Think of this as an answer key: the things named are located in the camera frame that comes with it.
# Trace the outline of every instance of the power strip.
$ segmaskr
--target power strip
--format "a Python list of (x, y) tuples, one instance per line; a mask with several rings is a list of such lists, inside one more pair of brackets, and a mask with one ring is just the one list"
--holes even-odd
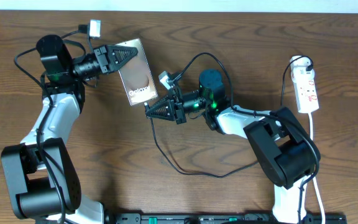
[[(290, 62), (300, 57), (291, 58)], [(291, 63), (291, 79), (295, 89), (296, 105), (299, 113), (311, 113), (318, 106), (316, 85), (314, 83), (314, 69), (306, 71), (311, 64), (310, 59), (303, 57)]]

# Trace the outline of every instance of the white wall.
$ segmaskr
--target white wall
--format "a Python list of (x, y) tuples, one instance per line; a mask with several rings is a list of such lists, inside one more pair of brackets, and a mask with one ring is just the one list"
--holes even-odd
[(358, 0), (0, 0), (0, 9), (358, 13)]

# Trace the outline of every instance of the wooden table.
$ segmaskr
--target wooden table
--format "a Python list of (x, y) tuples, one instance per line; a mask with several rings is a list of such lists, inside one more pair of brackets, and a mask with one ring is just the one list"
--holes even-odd
[[(358, 15), (0, 11), (0, 153), (20, 142), (41, 110), (41, 91), (14, 66), (14, 56), (44, 35), (63, 35), (89, 19), (103, 23), (94, 46), (141, 38), (160, 96), (166, 92), (158, 74), (211, 52), (227, 67), (237, 104), (274, 110), (289, 58), (309, 55), (320, 103), (314, 126), (324, 207), (358, 223)], [(85, 37), (72, 39), (84, 43)], [(44, 70), (37, 53), (19, 63), (37, 77)], [(192, 65), (181, 81), (185, 91), (197, 88), (206, 68), (217, 65), (208, 57)], [(289, 77), (285, 105), (308, 129), (307, 115), (296, 113)], [(210, 131), (203, 118), (181, 125), (156, 120), (155, 127), (163, 150), (189, 170), (224, 174), (255, 160), (246, 140)], [(273, 185), (259, 165), (225, 179), (177, 174), (155, 147), (144, 108), (129, 106), (117, 73), (86, 90), (67, 148), (83, 193), (114, 211), (242, 213), (274, 203)], [(319, 212), (313, 184), (306, 207)], [(0, 161), (0, 223), (6, 222), (24, 221), (13, 215)]]

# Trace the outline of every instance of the brown wood grain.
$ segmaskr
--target brown wood grain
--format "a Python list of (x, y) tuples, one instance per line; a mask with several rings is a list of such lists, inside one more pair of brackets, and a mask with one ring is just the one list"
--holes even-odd
[[(215, 54), (231, 74), (235, 101), (249, 109), (278, 108), (288, 59), (313, 58), (321, 196), (327, 212), (358, 223), (358, 15), (0, 11), (0, 153), (20, 142), (41, 109), (40, 89), (14, 66), (14, 56), (89, 19), (103, 22), (95, 46), (140, 37), (156, 83), (160, 72), (180, 70), (199, 52)], [(37, 76), (43, 71), (36, 53), (20, 64)], [(181, 82), (185, 91), (197, 86), (205, 68), (217, 66), (210, 58), (197, 60)], [(165, 94), (160, 85), (158, 92)], [(289, 78), (285, 104), (296, 111)], [(307, 116), (296, 115), (307, 129)], [(246, 140), (212, 132), (202, 118), (181, 125), (155, 121), (155, 128), (163, 149), (186, 169), (224, 174), (255, 160)], [(82, 191), (113, 210), (234, 213), (270, 210), (274, 203), (273, 185), (259, 165), (226, 179), (177, 174), (155, 147), (143, 107), (129, 106), (118, 74), (86, 90), (67, 148)], [(319, 211), (311, 184), (306, 207)], [(0, 223), (6, 222), (25, 221), (13, 215), (0, 162)]]

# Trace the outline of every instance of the green connector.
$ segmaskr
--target green connector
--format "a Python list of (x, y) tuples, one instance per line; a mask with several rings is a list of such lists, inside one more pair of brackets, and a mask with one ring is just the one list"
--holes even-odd
[(149, 218), (149, 224), (157, 224), (157, 218)]

